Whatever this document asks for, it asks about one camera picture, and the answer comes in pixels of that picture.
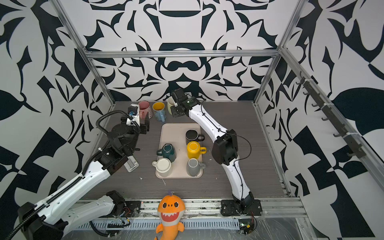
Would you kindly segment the blue butterfly mug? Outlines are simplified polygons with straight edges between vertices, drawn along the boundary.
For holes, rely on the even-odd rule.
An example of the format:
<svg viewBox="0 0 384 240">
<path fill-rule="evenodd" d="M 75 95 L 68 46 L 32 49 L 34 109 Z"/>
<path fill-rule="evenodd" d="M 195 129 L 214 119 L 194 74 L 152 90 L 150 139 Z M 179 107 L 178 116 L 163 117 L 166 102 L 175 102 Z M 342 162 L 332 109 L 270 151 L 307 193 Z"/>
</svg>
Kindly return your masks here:
<svg viewBox="0 0 384 240">
<path fill-rule="evenodd" d="M 163 102 L 156 102 L 153 104 L 153 111 L 157 121 L 164 123 L 166 121 L 166 110 Z"/>
</svg>

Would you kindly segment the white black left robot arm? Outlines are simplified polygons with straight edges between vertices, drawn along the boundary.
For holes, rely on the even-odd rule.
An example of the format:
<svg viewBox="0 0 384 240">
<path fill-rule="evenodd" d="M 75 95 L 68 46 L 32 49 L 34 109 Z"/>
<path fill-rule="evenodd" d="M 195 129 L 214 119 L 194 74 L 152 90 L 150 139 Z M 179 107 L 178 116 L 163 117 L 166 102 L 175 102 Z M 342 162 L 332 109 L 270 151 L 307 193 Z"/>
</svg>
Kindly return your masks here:
<svg viewBox="0 0 384 240">
<path fill-rule="evenodd" d="M 138 168 L 134 152 L 139 136 L 150 130 L 150 118 L 133 105 L 126 113 L 116 110 L 101 116 L 96 126 L 107 136 L 106 144 L 89 158 L 83 170 L 69 183 L 36 204 L 26 203 L 20 207 L 20 223 L 6 237 L 8 240 L 18 231 L 28 240 L 60 240 L 96 218 L 108 215 L 118 218 L 124 212 L 126 201 L 117 191 L 110 191 L 82 207 L 73 206 L 121 167 L 130 173 Z"/>
</svg>

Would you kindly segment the pink ghost pattern mug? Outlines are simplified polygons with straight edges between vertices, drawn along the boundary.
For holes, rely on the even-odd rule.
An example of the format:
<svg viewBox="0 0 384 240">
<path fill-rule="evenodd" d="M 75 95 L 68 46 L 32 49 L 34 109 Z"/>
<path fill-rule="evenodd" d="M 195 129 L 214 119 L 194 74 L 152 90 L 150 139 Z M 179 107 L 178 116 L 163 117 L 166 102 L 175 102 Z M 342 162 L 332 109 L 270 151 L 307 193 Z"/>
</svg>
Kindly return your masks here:
<svg viewBox="0 0 384 240">
<path fill-rule="evenodd" d="M 141 101 L 139 102 L 139 107 L 140 107 L 140 118 L 145 119 L 146 116 L 151 119 L 153 117 L 153 111 L 151 108 L 151 104 L 148 101 Z"/>
</svg>

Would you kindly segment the yellow mug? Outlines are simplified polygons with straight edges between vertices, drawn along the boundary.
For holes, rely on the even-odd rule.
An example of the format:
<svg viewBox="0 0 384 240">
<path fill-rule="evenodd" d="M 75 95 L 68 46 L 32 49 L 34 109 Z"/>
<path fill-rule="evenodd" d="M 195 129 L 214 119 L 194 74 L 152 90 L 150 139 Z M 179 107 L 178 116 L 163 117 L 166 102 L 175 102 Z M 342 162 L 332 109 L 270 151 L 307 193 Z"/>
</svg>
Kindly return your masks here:
<svg viewBox="0 0 384 240">
<path fill-rule="evenodd" d="M 187 154 L 189 159 L 199 159 L 202 154 L 207 152 L 207 148 L 201 147 L 196 141 L 187 144 Z"/>
</svg>

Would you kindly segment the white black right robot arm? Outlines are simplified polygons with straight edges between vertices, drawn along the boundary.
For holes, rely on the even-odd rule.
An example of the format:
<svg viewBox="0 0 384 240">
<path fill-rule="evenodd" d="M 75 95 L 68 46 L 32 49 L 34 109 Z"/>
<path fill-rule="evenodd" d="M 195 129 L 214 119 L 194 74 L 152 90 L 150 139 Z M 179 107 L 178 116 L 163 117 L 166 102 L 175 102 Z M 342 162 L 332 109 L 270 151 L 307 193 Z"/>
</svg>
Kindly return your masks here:
<svg viewBox="0 0 384 240">
<path fill-rule="evenodd" d="M 176 101 L 171 107 L 173 116 L 188 116 L 209 135 L 214 145 L 212 157 L 220 164 L 230 181 L 235 208 L 239 214 L 245 214 L 253 204 L 254 196 L 242 175 L 238 155 L 238 135 L 234 130 L 227 130 L 220 125 L 195 98 Z"/>
</svg>

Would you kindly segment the black mug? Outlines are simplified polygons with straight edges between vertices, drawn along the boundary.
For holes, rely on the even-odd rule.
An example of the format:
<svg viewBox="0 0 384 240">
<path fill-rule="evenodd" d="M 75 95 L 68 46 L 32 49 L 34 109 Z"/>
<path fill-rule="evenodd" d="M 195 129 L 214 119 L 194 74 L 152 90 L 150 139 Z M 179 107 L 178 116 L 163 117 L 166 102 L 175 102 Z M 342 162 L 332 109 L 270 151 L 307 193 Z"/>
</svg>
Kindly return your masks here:
<svg viewBox="0 0 384 240">
<path fill-rule="evenodd" d="M 190 142 L 202 142 L 205 140 L 205 136 L 204 135 L 201 135 L 198 133 L 197 130 L 188 130 L 186 133 L 185 133 L 185 138 L 186 138 L 186 145 L 188 145 Z"/>
</svg>

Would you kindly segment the light green mug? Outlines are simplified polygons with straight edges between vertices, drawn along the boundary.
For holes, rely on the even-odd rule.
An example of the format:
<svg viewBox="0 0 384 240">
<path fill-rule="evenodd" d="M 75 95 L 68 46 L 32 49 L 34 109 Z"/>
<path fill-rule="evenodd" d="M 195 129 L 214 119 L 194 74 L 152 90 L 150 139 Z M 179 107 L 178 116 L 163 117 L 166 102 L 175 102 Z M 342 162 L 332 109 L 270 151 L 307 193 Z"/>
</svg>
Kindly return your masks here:
<svg viewBox="0 0 384 240">
<path fill-rule="evenodd" d="M 168 112 L 170 115 L 172 115 L 171 107 L 173 107 L 174 105 L 175 105 L 175 101 L 174 101 L 173 97 L 169 97 L 167 99 L 167 108 L 168 108 Z"/>
</svg>

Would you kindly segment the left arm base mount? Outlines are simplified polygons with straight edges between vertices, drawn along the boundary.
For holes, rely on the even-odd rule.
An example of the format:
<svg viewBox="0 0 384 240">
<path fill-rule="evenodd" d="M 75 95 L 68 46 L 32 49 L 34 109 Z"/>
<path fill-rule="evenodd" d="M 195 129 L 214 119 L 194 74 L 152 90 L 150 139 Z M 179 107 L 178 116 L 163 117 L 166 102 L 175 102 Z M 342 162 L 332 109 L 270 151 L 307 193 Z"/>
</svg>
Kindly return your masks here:
<svg viewBox="0 0 384 240">
<path fill-rule="evenodd" d="M 141 201 L 125 201 L 122 207 L 118 207 L 117 214 L 121 218 L 137 217 L 141 213 Z"/>
</svg>

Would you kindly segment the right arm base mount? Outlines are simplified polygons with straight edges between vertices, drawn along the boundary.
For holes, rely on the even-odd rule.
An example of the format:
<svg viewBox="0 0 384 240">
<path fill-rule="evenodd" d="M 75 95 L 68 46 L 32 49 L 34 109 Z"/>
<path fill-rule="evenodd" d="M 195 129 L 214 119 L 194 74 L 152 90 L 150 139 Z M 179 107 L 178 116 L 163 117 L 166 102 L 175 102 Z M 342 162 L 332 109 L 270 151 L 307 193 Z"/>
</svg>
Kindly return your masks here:
<svg viewBox="0 0 384 240">
<path fill-rule="evenodd" d="M 235 200 L 221 200 L 220 213 L 224 217 L 230 216 L 261 216 L 263 212 L 260 200 L 250 199 L 246 204 L 239 204 Z"/>
</svg>

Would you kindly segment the dark green mug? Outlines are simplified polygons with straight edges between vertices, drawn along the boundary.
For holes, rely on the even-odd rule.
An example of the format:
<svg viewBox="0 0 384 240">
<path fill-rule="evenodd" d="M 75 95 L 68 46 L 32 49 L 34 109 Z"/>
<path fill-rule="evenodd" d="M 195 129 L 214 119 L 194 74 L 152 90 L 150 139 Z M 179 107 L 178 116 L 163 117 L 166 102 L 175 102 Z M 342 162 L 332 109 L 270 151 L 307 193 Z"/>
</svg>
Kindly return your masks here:
<svg viewBox="0 0 384 240">
<path fill-rule="evenodd" d="M 177 158 L 177 153 L 172 144 L 165 144 L 160 150 L 157 151 L 157 156 L 166 158 L 173 163 Z"/>
</svg>

